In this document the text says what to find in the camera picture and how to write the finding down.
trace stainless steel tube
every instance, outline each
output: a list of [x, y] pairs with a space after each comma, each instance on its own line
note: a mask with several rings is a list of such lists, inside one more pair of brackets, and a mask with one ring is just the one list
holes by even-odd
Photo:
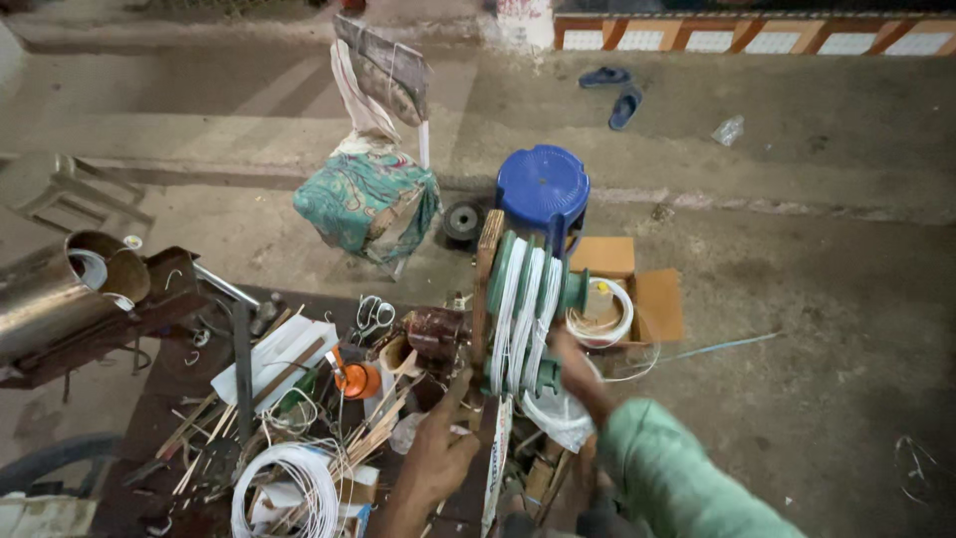
[[[67, 251], [83, 249], [107, 260], [106, 282], [94, 290], [80, 279]], [[149, 293], [149, 271], [118, 239], [76, 232], [0, 268], [0, 365], [42, 352], [112, 314], [121, 313], [104, 294], [133, 303]]]
[[257, 301], [256, 299], [253, 299], [252, 296], [249, 295], [248, 293], [226, 282], [225, 280], [222, 280], [221, 278], [219, 278], [218, 275], [212, 273], [211, 271], [209, 271], [208, 269], [206, 269], [205, 267], [203, 267], [202, 265], [200, 265], [199, 263], [195, 261], [192, 262], [192, 267], [193, 269], [196, 270], [196, 275], [200, 279], [204, 279], [210, 284], [216, 286], [217, 288], [222, 290], [224, 293], [228, 294], [230, 297], [232, 297], [236, 301], [245, 302], [249, 306], [251, 306], [253, 309], [256, 309], [256, 310], [259, 309], [259, 301]]

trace teal floral cloth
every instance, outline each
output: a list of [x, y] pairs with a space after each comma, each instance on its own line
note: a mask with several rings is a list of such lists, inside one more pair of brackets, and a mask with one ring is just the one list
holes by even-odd
[[[367, 245], [383, 229], [376, 220], [388, 208], [419, 197], [411, 223], [391, 251], [369, 256]], [[422, 243], [440, 198], [435, 174], [401, 152], [336, 153], [293, 195], [295, 210], [334, 247], [375, 263], [410, 255]]]

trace green sleeve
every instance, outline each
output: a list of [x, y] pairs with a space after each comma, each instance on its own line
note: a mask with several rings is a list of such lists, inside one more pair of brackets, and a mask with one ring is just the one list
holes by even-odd
[[715, 467], [697, 439], [653, 400], [617, 408], [600, 433], [597, 454], [631, 517], [643, 518], [658, 538], [803, 536]]

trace workbench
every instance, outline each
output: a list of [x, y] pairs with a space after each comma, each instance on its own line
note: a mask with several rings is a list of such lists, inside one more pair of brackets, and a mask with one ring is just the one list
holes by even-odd
[[[254, 286], [242, 287], [262, 301], [273, 291]], [[329, 312], [329, 319], [336, 324], [339, 337], [355, 324], [358, 300], [279, 291], [293, 311], [304, 304], [302, 315], [308, 318], [325, 320], [326, 312]], [[393, 305], [396, 310], [396, 323], [414, 308], [406, 304]], [[216, 326], [229, 327], [226, 315], [221, 311], [217, 314], [217, 311], [215, 308], [207, 310], [208, 320]], [[166, 331], [160, 351], [148, 373], [143, 393], [135, 404], [136, 410], [119, 446], [119, 459], [111, 466], [104, 481], [91, 528], [92, 535], [123, 538], [143, 536], [142, 518], [169, 515], [173, 520], [173, 527], [166, 536], [231, 536], [231, 490], [216, 501], [209, 504], [193, 503], [187, 509], [182, 509], [182, 499], [173, 499], [172, 491], [185, 473], [182, 451], [170, 461], [169, 469], [153, 473], [131, 486], [122, 484], [128, 473], [153, 460], [160, 445], [182, 423], [170, 410], [176, 409], [188, 415], [193, 406], [182, 405], [184, 397], [205, 398], [212, 392], [209, 380], [231, 363], [231, 346], [227, 346], [227, 343], [228, 339], [224, 337], [213, 337], [203, 349], [200, 361], [194, 367], [186, 369], [183, 365], [193, 350], [191, 341], [186, 337], [177, 337], [175, 330]], [[320, 377], [318, 383], [324, 384], [324, 378]], [[442, 395], [438, 384], [427, 379], [415, 387], [417, 401], [426, 408], [430, 407], [424, 405], [426, 400], [434, 402]], [[132, 402], [116, 402], [116, 405], [132, 405]], [[485, 408], [479, 437], [490, 438], [482, 434], [488, 428], [493, 432], [495, 415], [493, 407], [490, 410]], [[363, 418], [364, 411], [360, 401], [345, 402], [342, 408], [343, 429], [349, 425], [358, 425]], [[380, 518], [384, 512], [381, 508], [387, 502], [394, 502], [388, 499], [388, 492], [395, 484], [403, 462], [403, 456], [393, 452], [388, 443], [385, 443], [380, 451], [381, 455], [369, 462], [380, 470], [380, 478], [376, 498], [378, 507], [372, 512], [366, 536], [387, 535], [381, 528]], [[483, 442], [482, 449], [468, 469], [465, 483], [447, 500], [441, 515], [432, 521], [432, 536], [454, 535], [467, 538], [480, 535], [481, 500], [486, 485], [489, 457], [490, 445]], [[174, 506], [174, 501], [175, 509], [170, 513], [169, 509]]]

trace blue plastic stool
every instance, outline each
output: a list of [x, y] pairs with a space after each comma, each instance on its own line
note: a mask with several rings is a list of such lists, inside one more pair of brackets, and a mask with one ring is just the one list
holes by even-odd
[[[557, 258], [565, 256], [565, 238], [584, 229], [591, 178], [584, 164], [558, 146], [535, 146], [511, 154], [498, 170], [495, 207], [520, 227], [540, 231]], [[577, 240], [568, 249], [571, 254]]]

